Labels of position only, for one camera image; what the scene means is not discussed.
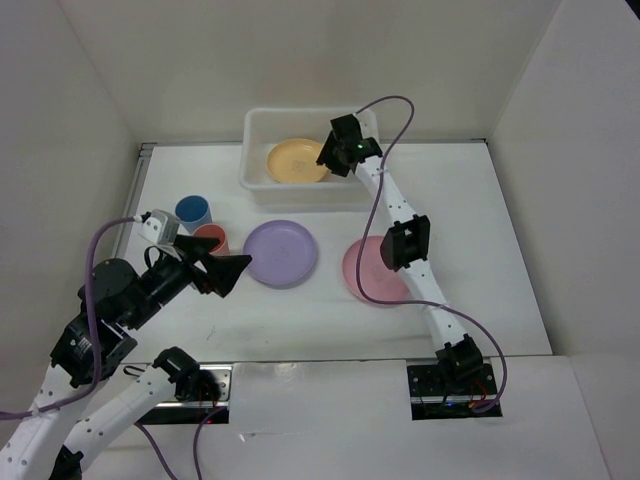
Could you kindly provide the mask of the yellow plate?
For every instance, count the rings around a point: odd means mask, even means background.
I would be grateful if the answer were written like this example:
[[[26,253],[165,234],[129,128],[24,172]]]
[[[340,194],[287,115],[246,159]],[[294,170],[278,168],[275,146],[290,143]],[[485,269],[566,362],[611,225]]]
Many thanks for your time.
[[[313,140],[295,138],[275,145],[266,160],[271,178],[282,184],[308,184],[320,182],[328,168],[316,164],[322,144]]]

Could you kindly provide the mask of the purple plate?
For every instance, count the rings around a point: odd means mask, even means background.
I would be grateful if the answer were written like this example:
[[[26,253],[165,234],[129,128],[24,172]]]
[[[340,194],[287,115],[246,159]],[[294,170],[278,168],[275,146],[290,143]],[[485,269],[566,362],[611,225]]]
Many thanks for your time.
[[[291,220],[272,220],[249,233],[242,253],[252,257],[248,273],[254,280],[286,289],[303,283],[312,273],[318,245],[303,225]]]

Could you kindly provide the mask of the pink plate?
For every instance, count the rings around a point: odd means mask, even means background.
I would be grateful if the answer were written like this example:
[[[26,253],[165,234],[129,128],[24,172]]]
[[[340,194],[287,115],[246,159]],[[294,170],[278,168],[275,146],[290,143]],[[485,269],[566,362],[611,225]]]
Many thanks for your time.
[[[410,292],[398,273],[390,270],[384,264],[380,246],[382,236],[370,236],[366,240],[361,258],[360,278],[365,293],[380,303],[367,300],[358,288],[356,279],[356,261],[362,240],[356,240],[343,255],[341,269],[347,289],[358,300],[374,307],[391,307],[392,302],[408,300]]]

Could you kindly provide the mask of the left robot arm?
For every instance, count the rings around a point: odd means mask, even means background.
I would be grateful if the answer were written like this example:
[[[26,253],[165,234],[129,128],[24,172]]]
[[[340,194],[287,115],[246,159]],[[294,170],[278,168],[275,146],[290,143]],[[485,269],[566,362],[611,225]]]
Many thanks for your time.
[[[116,372],[141,328],[188,287],[226,297],[249,266],[249,255],[214,256],[214,240],[178,236],[138,274],[120,258],[94,266],[79,290],[80,313],[56,343],[43,383],[1,450],[4,479],[79,479],[124,430],[158,404],[176,399],[216,404],[221,387],[184,350],[163,350],[133,382],[100,409],[93,396]]]

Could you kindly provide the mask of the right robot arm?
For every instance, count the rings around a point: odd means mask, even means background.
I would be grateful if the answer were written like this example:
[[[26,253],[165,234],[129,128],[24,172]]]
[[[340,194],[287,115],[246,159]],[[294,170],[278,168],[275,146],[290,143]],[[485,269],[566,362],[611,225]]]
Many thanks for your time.
[[[443,398],[461,394],[483,367],[483,355],[462,324],[467,315],[447,304],[429,261],[431,222],[411,207],[386,166],[388,153],[373,137],[363,136],[353,114],[331,120],[317,159],[335,175],[354,174],[373,196],[372,213],[383,211],[389,225],[379,247],[384,266],[409,288],[409,305],[424,311],[432,336]]]

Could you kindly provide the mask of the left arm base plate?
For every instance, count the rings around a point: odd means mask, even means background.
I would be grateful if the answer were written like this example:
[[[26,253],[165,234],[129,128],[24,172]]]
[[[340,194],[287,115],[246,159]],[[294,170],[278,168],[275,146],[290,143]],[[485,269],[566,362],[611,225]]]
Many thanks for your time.
[[[139,422],[144,426],[195,426],[213,413],[206,424],[227,424],[232,373],[231,364],[202,364],[198,380],[178,387],[173,397],[161,401]]]

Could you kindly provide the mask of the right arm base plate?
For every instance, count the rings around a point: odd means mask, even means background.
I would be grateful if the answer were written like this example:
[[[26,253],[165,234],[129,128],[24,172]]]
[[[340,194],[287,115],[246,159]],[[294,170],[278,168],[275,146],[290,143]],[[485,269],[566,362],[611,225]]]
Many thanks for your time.
[[[406,372],[413,421],[503,416],[499,403],[486,412],[475,411],[490,403],[498,391],[489,363],[471,380],[453,387],[445,385],[436,364],[409,364]]]

